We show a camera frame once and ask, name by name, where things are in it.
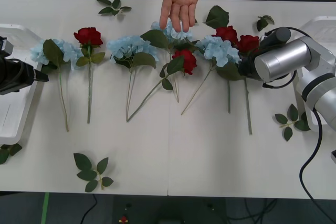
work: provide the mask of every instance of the flower stem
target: flower stem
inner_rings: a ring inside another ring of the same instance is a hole
[[[94,171],[95,171],[95,172],[98,174],[98,176],[99,176],[100,188],[101,188],[102,190],[104,190],[103,180],[101,179],[100,173],[99,173],[97,170],[94,170]]]
[[[231,114],[231,88],[230,88],[230,81],[226,80],[227,82],[227,112]]]
[[[145,99],[143,99],[142,103],[140,104],[140,106],[133,112],[133,114],[129,117],[126,118],[126,122],[129,122],[134,116],[135,114],[141,109],[141,107],[144,105],[145,101],[147,100],[147,98],[151,95],[151,93],[153,93],[153,91],[161,84],[161,82],[164,79],[167,79],[168,76],[166,76],[165,78],[161,79],[156,85],[155,87],[148,93],[148,95],[146,95]]]
[[[91,72],[91,46],[88,45],[88,54],[89,54],[89,101],[88,101],[88,124],[91,120],[91,105],[92,105],[92,81],[93,76]]]
[[[213,69],[210,68],[208,74],[205,76],[204,80],[202,81],[201,85],[199,85],[198,89],[196,90],[196,92],[194,93],[194,95],[191,97],[191,99],[189,100],[187,106],[184,108],[184,110],[182,111],[181,115],[183,115],[184,111],[188,108],[189,104],[191,103],[191,101],[194,99],[195,95],[197,94],[197,92],[199,91],[199,89],[201,88],[201,86],[203,85],[203,83],[205,82],[206,78],[208,78],[209,74],[211,73]]]
[[[297,122],[297,121],[294,121],[294,122],[292,122],[292,123],[286,123],[286,124],[280,126],[279,128],[289,127],[290,125],[295,124],[296,122]]]
[[[173,52],[169,52],[170,61],[172,60],[172,54],[173,54]],[[178,88],[177,88],[176,79],[175,79],[175,77],[172,77],[172,79],[174,81],[174,86],[175,86],[175,90],[173,92],[174,92],[174,95],[176,93],[176,100],[179,103],[180,102],[180,96],[179,96],[179,93],[178,93],[179,91],[178,91]]]
[[[126,102],[126,119],[128,118],[128,110],[130,108],[130,103],[131,103],[131,98],[130,98],[131,81],[132,81],[132,72],[130,72],[130,82],[128,83],[127,102]]]
[[[245,84],[245,96],[246,96],[246,110],[247,110],[247,123],[248,123],[248,133],[252,135],[252,126],[251,126],[251,114],[250,114],[250,103],[248,101],[248,89],[247,89],[247,81],[244,78]]]
[[[64,108],[64,112],[65,112],[65,128],[67,129],[67,132],[69,132],[68,115],[67,115],[67,110],[65,108],[64,98],[63,98],[61,67],[58,68],[58,79],[59,79],[59,85],[60,85],[60,88],[61,88],[61,97],[62,97],[63,108]]]

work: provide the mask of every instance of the white table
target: white table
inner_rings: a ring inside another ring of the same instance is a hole
[[[160,15],[161,0],[122,0],[133,10],[124,20],[101,17],[95,0],[0,0],[0,23],[20,24],[42,38],[77,43],[73,32],[96,27],[103,40],[140,35]],[[276,26],[301,27],[316,16],[336,16],[334,3],[247,2],[201,0],[196,18],[204,20],[213,5],[230,13],[239,35],[256,35],[257,16],[271,15]],[[200,24],[196,39],[214,31]],[[87,154],[94,163],[109,156],[107,176],[114,184],[95,193],[136,195],[307,198],[298,173],[311,155],[317,135],[294,130],[289,142],[272,116],[296,103],[293,86],[261,88],[248,80],[253,135],[247,130],[244,83],[232,82],[232,112],[227,114],[226,81],[212,73],[191,107],[180,116],[206,74],[199,59],[193,76],[178,76],[181,101],[159,89],[140,112],[125,122],[129,73],[105,62],[94,69],[91,124],[86,124],[87,71],[64,71],[70,132],[64,127],[56,76],[39,84],[21,144],[24,147],[0,166],[0,190],[84,192],[72,154]],[[158,72],[144,68],[137,74],[131,111],[158,82]],[[335,133],[326,133],[320,152],[304,173],[313,196],[336,199]]]

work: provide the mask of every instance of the white tray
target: white tray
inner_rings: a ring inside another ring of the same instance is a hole
[[[336,56],[336,17],[330,17],[330,16],[320,16],[312,19],[305,25],[303,25],[300,28],[302,31],[305,31],[307,34],[309,34],[315,41],[320,43],[322,46],[326,47],[328,50],[330,50],[335,56]],[[302,37],[301,34],[296,34],[295,39]],[[306,68],[302,68],[298,70],[298,76],[299,78],[302,78],[308,70]],[[319,127],[317,124],[317,120],[312,113],[312,111],[307,107],[306,104],[304,104],[306,113],[307,113],[307,119],[308,119],[308,125],[311,128],[312,131],[319,131]],[[323,125],[323,130],[333,130],[324,118],[320,115],[321,122]]]
[[[40,37],[23,26],[8,24],[0,24],[0,36],[7,37],[14,45],[13,53],[7,59],[20,59],[41,69],[40,63],[31,61],[29,51],[40,42]],[[35,88],[36,82],[20,92],[0,95],[0,144],[15,144],[20,140]]]

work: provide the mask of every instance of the green leaf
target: green leaf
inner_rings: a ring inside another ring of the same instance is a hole
[[[87,156],[81,153],[74,153],[74,159],[76,166],[80,170],[91,170],[92,164]]]
[[[9,144],[3,144],[0,148],[2,149],[2,150],[6,150],[6,149],[8,149],[8,148],[10,148],[11,147],[11,145],[9,145]]]
[[[302,113],[302,115],[301,115],[301,119],[304,120],[305,122],[308,122],[306,112],[303,112],[303,113]]]
[[[282,114],[275,114],[275,119],[281,124],[286,124],[288,122],[287,117]]]
[[[299,118],[299,111],[293,104],[291,104],[288,109],[287,115],[289,119],[291,119],[294,122]]]
[[[131,9],[132,9],[132,7],[129,7],[129,6],[123,6],[123,7],[121,7],[120,8],[124,13],[127,13],[127,12],[129,12]]]
[[[290,140],[290,138],[293,136],[293,130],[291,127],[286,127],[283,131],[283,137],[286,141]]]
[[[106,157],[98,163],[97,171],[99,172],[99,174],[102,174],[103,172],[105,172],[108,162],[109,162],[109,158]]]
[[[227,24],[229,24],[229,13],[224,11],[218,5],[215,5],[211,8],[208,17],[206,18],[205,24],[214,29],[227,26]]]
[[[22,150],[22,146],[19,144],[14,144],[12,148],[9,150],[9,154],[14,156],[16,153]]]
[[[102,180],[102,183],[103,183],[103,186],[104,187],[108,187],[110,185],[112,185],[112,183],[114,182],[111,178],[109,177],[104,177],[101,179]]]
[[[176,73],[178,71],[182,71],[184,63],[184,56],[179,56],[175,59],[172,59],[167,66],[167,73],[169,75]]]
[[[152,55],[146,54],[145,52],[138,52],[133,57],[133,66],[152,66],[155,69],[156,61]]]
[[[56,69],[57,69],[57,66],[49,62],[48,65],[42,65],[41,73],[49,74],[50,72]]]
[[[86,64],[88,64],[90,62],[90,60],[84,56],[80,57],[77,62],[76,62],[76,65],[78,67],[83,67],[85,66]]]
[[[120,10],[113,10],[113,11],[112,11],[112,15],[115,16],[116,14],[119,13],[119,11],[120,11]]]
[[[113,9],[111,7],[105,7],[102,9],[98,14],[107,14],[107,13],[113,13]]]
[[[220,77],[226,80],[229,80],[229,81],[239,81],[239,80],[243,80],[244,78],[243,76],[239,74],[238,67],[233,62],[227,63],[222,68],[217,67],[216,71]]]
[[[260,17],[260,20],[258,20],[258,22],[257,22],[258,31],[263,30],[267,26],[268,26],[267,21],[263,17]]]
[[[85,187],[85,191],[86,191],[87,193],[90,193],[90,192],[92,192],[93,190],[95,190],[95,188],[97,187],[97,185],[98,185],[98,181],[96,181],[96,180],[92,180],[92,181],[90,181],[89,183],[87,183],[87,185],[86,185],[86,187]]]
[[[164,33],[160,30],[149,30],[140,36],[143,40],[147,40],[153,47],[168,49],[169,42]]]
[[[168,81],[168,79],[163,79],[162,80],[162,87],[165,90],[169,90],[169,91],[173,90],[173,85],[170,83],[170,81]]]
[[[166,67],[168,66],[168,63],[166,63],[162,69],[161,69],[161,72],[160,72],[160,77],[161,78],[164,78],[166,76],[166,74],[164,73],[164,70],[166,69]]]
[[[120,5],[121,5],[120,0],[114,0],[113,3],[112,3],[112,7],[113,7],[114,9],[119,9],[119,8],[120,8]]]
[[[112,5],[111,1],[109,1],[109,0],[97,0],[97,1],[101,4]]]
[[[274,22],[274,20],[273,20],[273,18],[272,18],[271,16],[269,16],[269,15],[265,15],[265,16],[263,16],[263,18],[264,18],[264,20],[266,20],[266,22],[269,23],[270,25],[274,25],[274,24],[275,24],[275,22]]]
[[[4,164],[9,157],[8,150],[0,150],[0,165]]]
[[[178,44],[174,45],[174,48],[179,51],[181,51],[182,49],[188,49],[191,52],[199,50],[199,48],[196,47],[195,44],[193,42],[190,42],[188,39],[178,41]]]
[[[59,67],[66,62],[63,60],[63,52],[59,47],[53,42],[52,39],[47,39],[43,43],[43,53],[49,61],[51,61],[55,66]]]
[[[122,66],[125,66],[127,67],[128,69],[130,69],[132,66],[131,66],[131,62],[126,60],[126,57],[124,56],[123,58],[121,59],[118,59],[116,56],[113,56],[116,64],[119,64],[119,65],[122,65]]]
[[[309,131],[310,128],[308,126],[308,122],[305,122],[304,120],[299,120],[294,123],[295,128],[301,131]]]
[[[91,181],[95,179],[96,176],[97,176],[97,173],[93,170],[82,170],[81,172],[77,174],[77,177],[85,181]]]
[[[95,64],[99,64],[104,59],[104,57],[105,57],[105,53],[99,52],[91,56],[91,61]]]

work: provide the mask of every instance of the dark floor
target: dark floor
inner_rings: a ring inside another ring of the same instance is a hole
[[[336,0],[274,0],[274,1],[336,1]],[[5,224],[36,224],[40,223],[44,194],[24,193],[0,197],[0,223]],[[87,215],[84,222],[95,224],[117,223],[118,218],[127,212],[130,224],[149,224],[157,217],[160,207],[168,201],[167,197],[120,197],[110,195],[98,195],[98,205]],[[225,203],[223,199],[206,199],[214,206],[214,211],[207,208],[203,198],[174,199],[174,205],[179,207],[185,223],[210,224],[222,223],[220,218],[224,214]],[[132,203],[129,210],[124,207],[127,202]],[[251,212],[262,209],[263,199],[250,199]],[[336,201],[319,201],[327,212],[332,213],[336,209]],[[73,224],[80,223],[82,215],[94,203],[93,197],[86,194],[51,194],[47,224]],[[231,217],[243,217],[247,215],[243,199],[227,199],[227,214]],[[232,223],[253,223],[250,219],[235,221]],[[318,212],[309,200],[281,199],[275,209],[265,216],[263,224],[298,224],[298,223],[328,223],[328,220]]]

